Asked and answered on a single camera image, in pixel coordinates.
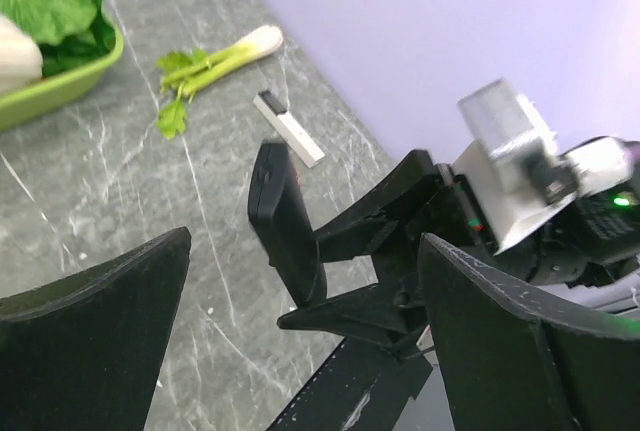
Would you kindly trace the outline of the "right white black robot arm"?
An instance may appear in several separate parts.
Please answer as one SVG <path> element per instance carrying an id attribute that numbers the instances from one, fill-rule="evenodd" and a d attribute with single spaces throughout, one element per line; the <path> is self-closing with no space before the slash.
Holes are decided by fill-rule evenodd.
<path id="1" fill-rule="evenodd" d="M 418 273 L 424 233 L 532 285 L 605 286 L 639 252 L 639 179 L 573 202 L 500 252 L 469 173 L 413 150 L 366 195 L 314 233 L 320 263 L 370 257 L 377 283 L 282 315 L 285 330 L 324 331 L 407 354 L 428 325 Z"/>

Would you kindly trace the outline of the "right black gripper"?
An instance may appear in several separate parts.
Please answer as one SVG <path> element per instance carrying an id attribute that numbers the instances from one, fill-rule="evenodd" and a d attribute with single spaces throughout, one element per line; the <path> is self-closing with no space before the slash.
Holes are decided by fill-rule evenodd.
<path id="1" fill-rule="evenodd" d="M 420 282 L 421 236 L 435 234 L 486 262 L 497 250 L 468 180 L 437 179 L 429 153 L 413 150 L 366 195 L 317 229 L 323 262 L 373 254 L 379 283 L 284 314 L 278 327 L 360 340 L 400 361 L 421 356 L 418 343 L 429 325 Z"/>

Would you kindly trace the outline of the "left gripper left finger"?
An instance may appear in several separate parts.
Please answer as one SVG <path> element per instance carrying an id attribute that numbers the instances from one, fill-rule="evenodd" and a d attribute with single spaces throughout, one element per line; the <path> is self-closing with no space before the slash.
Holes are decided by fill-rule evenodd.
<path id="1" fill-rule="evenodd" d="M 1 301 L 4 430 L 141 430 L 189 268 L 180 227 Z"/>

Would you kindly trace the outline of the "black remote control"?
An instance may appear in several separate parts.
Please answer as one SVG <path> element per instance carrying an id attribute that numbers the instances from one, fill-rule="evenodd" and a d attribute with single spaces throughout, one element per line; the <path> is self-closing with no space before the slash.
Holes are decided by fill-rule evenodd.
<path id="1" fill-rule="evenodd" d="M 297 174 L 286 143 L 261 143 L 248 194 L 249 222 L 269 265 L 277 271 L 296 306 L 327 297 L 327 279 Z"/>

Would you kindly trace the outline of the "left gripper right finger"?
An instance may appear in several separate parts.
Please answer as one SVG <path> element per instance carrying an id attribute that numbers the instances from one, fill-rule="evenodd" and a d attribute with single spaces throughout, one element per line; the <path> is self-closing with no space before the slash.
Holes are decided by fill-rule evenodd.
<path id="1" fill-rule="evenodd" d="M 425 234 L 418 267 L 457 430 L 636 430 L 639 323 Z"/>

